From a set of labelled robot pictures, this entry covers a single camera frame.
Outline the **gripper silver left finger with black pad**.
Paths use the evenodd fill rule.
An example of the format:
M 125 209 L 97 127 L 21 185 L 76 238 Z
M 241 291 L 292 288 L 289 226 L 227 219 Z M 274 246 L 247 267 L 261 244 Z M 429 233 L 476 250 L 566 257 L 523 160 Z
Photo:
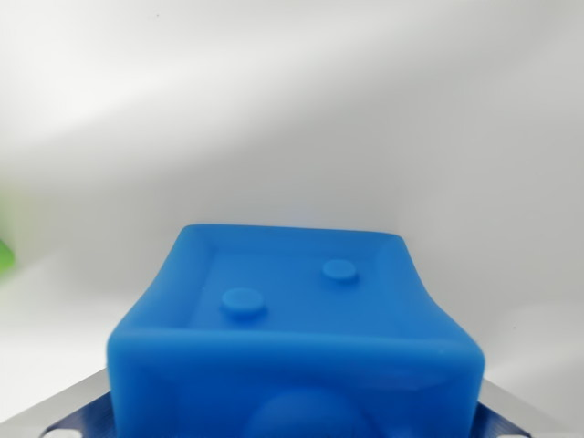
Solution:
M 9 437 L 116 437 L 106 370 L 8 419 Z

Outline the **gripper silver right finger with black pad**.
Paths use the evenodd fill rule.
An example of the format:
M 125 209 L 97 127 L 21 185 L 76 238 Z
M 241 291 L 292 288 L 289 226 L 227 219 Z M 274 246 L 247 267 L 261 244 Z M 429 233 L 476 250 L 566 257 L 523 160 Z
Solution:
M 483 380 L 474 437 L 575 437 L 576 431 L 515 395 Z

